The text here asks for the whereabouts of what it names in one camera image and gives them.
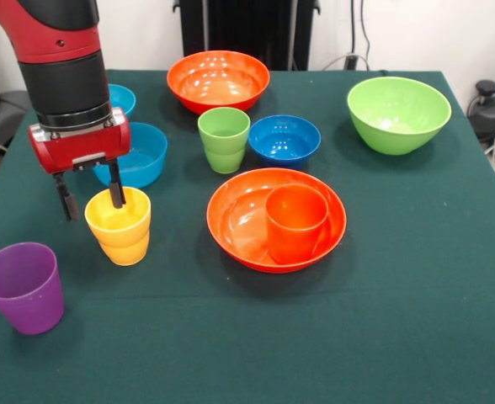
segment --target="cup rim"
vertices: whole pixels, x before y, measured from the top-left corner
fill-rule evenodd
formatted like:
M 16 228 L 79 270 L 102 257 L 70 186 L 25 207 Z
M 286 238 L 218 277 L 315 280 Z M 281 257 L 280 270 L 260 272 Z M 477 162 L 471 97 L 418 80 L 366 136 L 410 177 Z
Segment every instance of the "cup rim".
M 272 217 L 272 215 L 269 213 L 269 210 L 268 210 L 268 200 L 270 198 L 270 195 L 272 195 L 274 192 L 276 192 L 279 189 L 288 188 L 288 187 L 305 188 L 305 189 L 309 189 L 310 191 L 316 193 L 318 195 L 318 197 L 324 202 L 324 206 L 326 207 L 326 214 L 324 215 L 324 217 L 320 221 L 318 221 L 315 225 L 309 226 L 309 227 L 302 227 L 301 229 L 295 229 L 293 227 L 282 225 L 276 219 L 274 219 L 274 217 Z M 278 227 L 280 227 L 282 229 L 286 229 L 287 231 L 293 231 L 296 233 L 314 230 L 314 229 L 322 226 L 324 224 L 324 222 L 327 220 L 329 212 L 330 212 L 330 206 L 329 206 L 326 198 L 324 198 L 324 195 L 321 192 L 319 192 L 317 189 L 314 189 L 313 187 L 310 187 L 309 185 L 305 185 L 303 183 L 287 183 L 287 184 L 280 185 L 279 187 L 272 189 L 268 193 L 268 195 L 266 195 L 266 201 L 264 202 L 264 209 L 266 211 L 266 216 L 272 221 L 272 223 L 274 223 L 275 225 L 277 225 Z
M 123 188 L 123 189 L 132 189 L 132 190 L 135 190 L 137 193 L 142 194 L 142 195 L 145 197 L 146 201 L 148 202 L 148 210 L 146 211 L 146 213 L 144 214 L 144 216 L 143 216 L 142 218 L 140 218 L 140 220 L 138 220 L 136 223 L 134 223 L 134 224 L 132 224 L 132 225 L 130 225 L 130 226 L 128 226 L 128 227 L 126 227 L 126 228 L 124 228 L 124 229 L 119 229 L 119 230 L 105 229 L 105 228 L 103 228 L 103 227 L 100 227 L 100 226 L 96 226 L 96 225 L 94 225 L 94 223 L 88 219 L 88 207 L 90 206 L 91 202 L 92 202 L 94 199 L 98 198 L 101 194 L 103 194 L 103 193 L 105 193 L 105 192 L 109 192 L 109 190 L 108 190 L 108 189 L 104 189 L 104 190 L 99 191 L 97 194 L 95 194 L 95 195 L 94 195 L 94 196 L 93 196 L 93 197 L 92 197 L 92 198 L 91 198 L 91 199 L 87 202 L 87 204 L 86 204 L 86 206 L 85 206 L 85 221 L 87 222 L 87 224 L 88 224 L 90 227 L 92 227 L 92 228 L 94 228 L 94 229 L 96 229 L 96 230 L 100 230 L 100 231 L 102 231 L 102 232 L 104 232 L 104 233 L 120 233 L 120 232 L 122 232 L 122 231 L 128 231 L 128 230 L 131 230 L 131 229 L 133 229 L 134 227 L 139 226 L 139 225 L 140 225 L 143 221 L 145 221 L 145 220 L 146 220 L 146 218 L 150 215 L 150 213 L 151 213 L 151 211 L 152 211 L 152 204 L 151 204 L 151 201 L 150 201 L 150 198 L 148 197 L 148 195 L 147 195 L 145 192 L 143 192 L 143 191 L 141 191 L 140 189 L 135 188 L 135 187 L 125 187 L 125 186 L 123 186 L 122 188 Z
M 29 245 L 38 246 L 38 247 L 46 250 L 53 257 L 53 265 L 52 265 L 52 270 L 51 270 L 50 275 L 47 277 L 47 279 L 42 284 L 40 284 L 38 287 L 32 289 L 31 291 L 25 293 L 24 295 L 18 295 L 18 296 L 14 296 L 14 297 L 2 297 L 2 296 L 0 296 L 0 300 L 3 300 L 3 301 L 21 300 L 21 299 L 24 299 L 26 297 L 29 297 L 30 295 L 33 295 L 37 291 L 39 291 L 40 289 L 43 289 L 45 287 L 45 285 L 50 282 L 50 280 L 53 278 L 53 276 L 55 276 L 55 273 L 58 271 L 58 262 L 56 260 L 55 252 L 53 251 L 52 248 L 50 248 L 49 246 L 46 246 L 45 244 L 43 244 L 41 242 L 15 242 L 14 244 L 10 244 L 10 245 L 7 245 L 6 247 L 1 248 L 0 249 L 0 255 L 5 253 L 7 250 L 12 249 L 12 248 L 19 247 L 19 246 L 29 246 Z
M 223 137 L 223 136 L 216 136 L 216 135 L 212 135 L 211 133 L 209 133 L 208 131 L 204 130 L 203 128 L 200 127 L 200 120 L 207 114 L 209 114 L 210 112 L 212 111 L 216 111 L 217 109 L 220 109 L 220 110 L 223 110 L 223 109 L 229 109 L 229 110 L 233 110 L 237 113 L 240 113 L 240 115 L 242 117 L 245 117 L 247 118 L 247 125 L 245 128 L 243 128 L 242 130 L 240 130 L 238 133 L 232 135 L 232 136 L 228 136 L 228 137 Z M 210 108 L 208 110 L 206 110 L 204 113 L 202 113 L 199 118 L 197 119 L 197 128 L 203 132 L 205 134 L 205 136 L 208 136 L 212 139 L 234 139 L 236 137 L 239 137 L 241 136 L 242 134 L 244 134 L 246 132 L 246 130 L 249 130 L 249 128 L 251 127 L 251 118 L 249 118 L 249 115 L 246 114 L 244 111 L 242 111 L 241 109 L 238 109 L 238 108 L 234 108 L 234 107 L 215 107 L 215 108 Z

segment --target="green cup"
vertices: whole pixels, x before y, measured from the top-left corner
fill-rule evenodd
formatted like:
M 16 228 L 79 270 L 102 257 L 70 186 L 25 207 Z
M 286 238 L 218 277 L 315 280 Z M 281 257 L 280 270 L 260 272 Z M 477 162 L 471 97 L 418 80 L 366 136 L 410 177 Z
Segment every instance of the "green cup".
M 240 168 L 251 120 L 240 109 L 219 107 L 209 109 L 197 120 L 200 139 L 212 170 L 230 174 Z

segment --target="plastic bowl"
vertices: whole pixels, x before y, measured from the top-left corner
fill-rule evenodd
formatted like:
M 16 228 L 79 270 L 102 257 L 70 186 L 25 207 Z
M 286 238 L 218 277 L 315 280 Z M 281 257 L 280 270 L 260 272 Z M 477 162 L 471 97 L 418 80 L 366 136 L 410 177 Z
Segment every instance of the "plastic bowl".
M 171 67 L 167 83 L 182 104 L 196 114 L 214 107 L 251 108 L 270 82 L 258 59 L 230 50 L 186 56 Z
M 109 85 L 109 100 L 112 107 L 121 107 L 126 117 L 131 119 L 133 109 L 137 104 L 137 97 L 129 88 L 118 84 Z
M 282 185 L 312 187 L 328 203 L 328 217 L 309 259 L 276 263 L 269 254 L 266 200 Z M 288 168 L 259 168 L 225 181 L 212 195 L 206 210 L 210 234 L 225 252 L 257 271 L 286 274 L 325 258 L 339 244 L 347 227 L 347 215 L 337 194 L 323 181 Z
M 253 124 L 248 141 L 263 164 L 299 168 L 321 145 L 321 132 L 297 116 L 272 115 Z
M 364 142 L 389 155 L 423 146 L 451 116 L 450 102 L 440 91 L 403 77 L 364 80 L 349 91 L 347 104 Z
M 162 174 L 167 154 L 167 137 L 157 127 L 130 122 L 130 152 L 118 158 L 120 180 L 125 187 L 144 188 Z M 103 185 L 109 186 L 109 166 L 104 164 L 93 168 Z

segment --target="blue bowl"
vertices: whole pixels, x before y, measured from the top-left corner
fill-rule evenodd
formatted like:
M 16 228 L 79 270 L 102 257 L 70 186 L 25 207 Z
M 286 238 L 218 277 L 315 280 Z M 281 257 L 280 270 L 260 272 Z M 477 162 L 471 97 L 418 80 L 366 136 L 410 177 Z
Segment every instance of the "blue bowl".
M 130 152 L 118 158 L 122 186 L 144 188 L 162 174 L 167 154 L 167 137 L 157 127 L 139 122 L 130 123 Z M 111 176 L 107 164 L 93 168 L 103 185 L 109 187 Z
M 137 97 L 129 88 L 118 84 L 109 85 L 109 100 L 112 107 L 121 107 L 128 120 L 131 119 L 133 108 L 136 107 Z
M 297 116 L 271 115 L 253 124 L 248 140 L 264 165 L 299 168 L 321 145 L 321 132 Z

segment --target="orange cup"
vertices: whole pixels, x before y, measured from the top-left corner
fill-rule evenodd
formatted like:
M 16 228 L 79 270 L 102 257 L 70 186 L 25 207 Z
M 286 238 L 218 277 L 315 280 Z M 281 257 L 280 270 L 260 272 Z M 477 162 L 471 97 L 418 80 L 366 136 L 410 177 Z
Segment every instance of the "orange cup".
M 288 184 L 266 199 L 269 254 L 276 263 L 300 263 L 312 257 L 328 216 L 328 203 L 312 187 Z

